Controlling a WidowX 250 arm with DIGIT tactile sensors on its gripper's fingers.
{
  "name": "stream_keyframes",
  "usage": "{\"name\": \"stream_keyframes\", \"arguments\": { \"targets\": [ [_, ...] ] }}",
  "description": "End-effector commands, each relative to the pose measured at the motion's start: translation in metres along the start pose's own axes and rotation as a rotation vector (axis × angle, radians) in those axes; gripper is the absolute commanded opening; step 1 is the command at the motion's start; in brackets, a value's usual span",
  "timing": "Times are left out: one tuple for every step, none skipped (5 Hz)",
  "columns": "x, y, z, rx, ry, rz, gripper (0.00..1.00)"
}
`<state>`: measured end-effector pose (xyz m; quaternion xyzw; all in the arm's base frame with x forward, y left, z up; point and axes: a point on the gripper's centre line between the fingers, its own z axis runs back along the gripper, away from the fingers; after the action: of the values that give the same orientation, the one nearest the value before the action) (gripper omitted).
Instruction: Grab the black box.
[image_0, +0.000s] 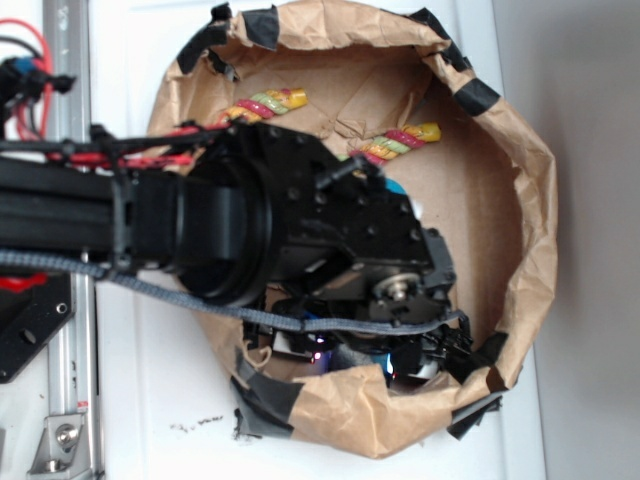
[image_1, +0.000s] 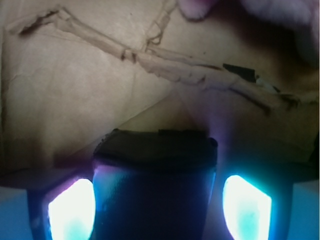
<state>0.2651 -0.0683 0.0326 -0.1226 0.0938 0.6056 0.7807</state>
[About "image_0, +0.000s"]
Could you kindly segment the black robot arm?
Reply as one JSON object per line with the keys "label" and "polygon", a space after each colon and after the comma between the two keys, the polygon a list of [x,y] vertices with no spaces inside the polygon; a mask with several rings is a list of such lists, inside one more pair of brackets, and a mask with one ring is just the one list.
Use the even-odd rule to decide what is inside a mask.
{"label": "black robot arm", "polygon": [[72,273],[239,317],[251,344],[385,357],[393,376],[469,355],[443,237],[362,154],[265,124],[156,143],[195,154],[191,171],[143,167],[148,138],[2,144],[3,381],[68,317]]}

